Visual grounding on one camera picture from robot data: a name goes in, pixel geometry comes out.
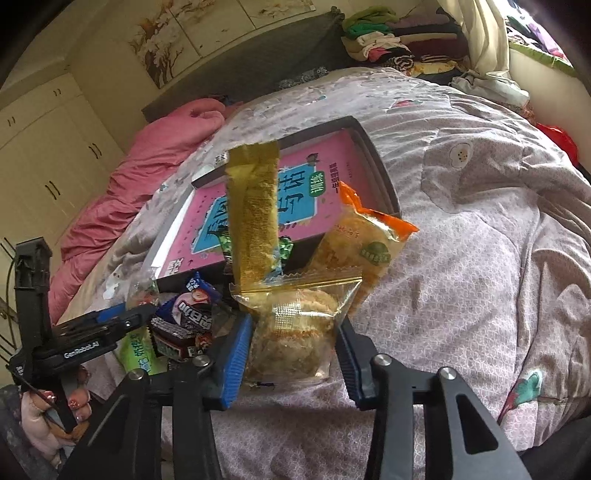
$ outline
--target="curtain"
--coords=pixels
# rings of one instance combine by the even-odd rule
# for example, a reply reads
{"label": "curtain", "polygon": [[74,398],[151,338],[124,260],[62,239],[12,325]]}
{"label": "curtain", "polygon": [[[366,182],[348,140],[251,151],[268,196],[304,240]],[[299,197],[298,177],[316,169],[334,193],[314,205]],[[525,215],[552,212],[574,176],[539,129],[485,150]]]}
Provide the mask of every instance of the curtain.
{"label": "curtain", "polygon": [[438,0],[468,39],[472,70],[509,78],[509,44],[505,21],[495,0]]}

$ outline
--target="brown snack package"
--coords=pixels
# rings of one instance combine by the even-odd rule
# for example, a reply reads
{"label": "brown snack package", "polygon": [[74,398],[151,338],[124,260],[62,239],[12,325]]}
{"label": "brown snack package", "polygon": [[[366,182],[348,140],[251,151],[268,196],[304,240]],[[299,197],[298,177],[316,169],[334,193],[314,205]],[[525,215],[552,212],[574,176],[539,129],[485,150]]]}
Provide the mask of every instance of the brown snack package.
{"label": "brown snack package", "polygon": [[342,181],[339,195],[343,212],[325,233],[306,271],[361,268],[363,283],[349,309],[351,314],[375,288],[408,237],[418,232],[418,228],[399,218],[363,208],[357,193]]}
{"label": "brown snack package", "polygon": [[233,291],[258,316],[245,381],[303,387],[327,378],[336,327],[360,283],[361,272],[346,269],[286,275]]}
{"label": "brown snack package", "polygon": [[228,229],[234,281],[241,288],[281,268],[277,218],[276,141],[230,150],[226,165]]}

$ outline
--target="pink comforter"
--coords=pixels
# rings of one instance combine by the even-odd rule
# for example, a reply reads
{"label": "pink comforter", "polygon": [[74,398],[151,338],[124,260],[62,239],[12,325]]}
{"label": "pink comforter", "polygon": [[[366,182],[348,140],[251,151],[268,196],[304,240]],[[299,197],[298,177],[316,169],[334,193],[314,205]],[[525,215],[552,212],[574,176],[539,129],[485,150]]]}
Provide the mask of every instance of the pink comforter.
{"label": "pink comforter", "polygon": [[61,243],[59,270],[51,279],[49,312],[53,323],[105,252],[121,236],[160,184],[207,137],[222,127],[233,108],[199,99],[147,125],[112,173],[106,193],[91,203]]}

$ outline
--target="gray headboard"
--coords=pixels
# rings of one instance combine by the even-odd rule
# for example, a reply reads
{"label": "gray headboard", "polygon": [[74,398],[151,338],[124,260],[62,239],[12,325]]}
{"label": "gray headboard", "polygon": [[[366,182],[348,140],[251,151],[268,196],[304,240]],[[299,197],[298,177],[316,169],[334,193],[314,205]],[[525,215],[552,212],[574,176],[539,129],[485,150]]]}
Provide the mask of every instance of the gray headboard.
{"label": "gray headboard", "polygon": [[142,111],[148,122],[208,95],[249,102],[275,92],[281,80],[318,67],[354,65],[340,37],[344,15],[332,11],[264,32],[218,55],[168,88]]}

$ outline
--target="metal bolt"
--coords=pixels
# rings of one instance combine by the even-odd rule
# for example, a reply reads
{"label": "metal bolt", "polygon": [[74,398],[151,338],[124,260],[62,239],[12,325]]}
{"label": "metal bolt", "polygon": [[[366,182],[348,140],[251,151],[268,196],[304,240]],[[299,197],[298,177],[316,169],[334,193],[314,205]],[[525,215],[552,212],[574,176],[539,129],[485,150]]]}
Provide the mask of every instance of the metal bolt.
{"label": "metal bolt", "polygon": [[378,353],[374,357],[374,363],[376,365],[381,365],[382,367],[387,367],[389,364],[392,363],[392,357],[389,356],[387,353]]}
{"label": "metal bolt", "polygon": [[441,375],[446,380],[453,380],[457,377],[457,372],[452,367],[443,367],[439,371],[439,375]]}
{"label": "metal bolt", "polygon": [[127,374],[127,376],[131,380],[141,380],[146,374],[146,371],[142,368],[134,368],[131,372]]}
{"label": "metal bolt", "polygon": [[193,365],[195,365],[196,367],[206,367],[209,365],[210,361],[211,360],[207,355],[198,355],[195,358],[193,358]]}

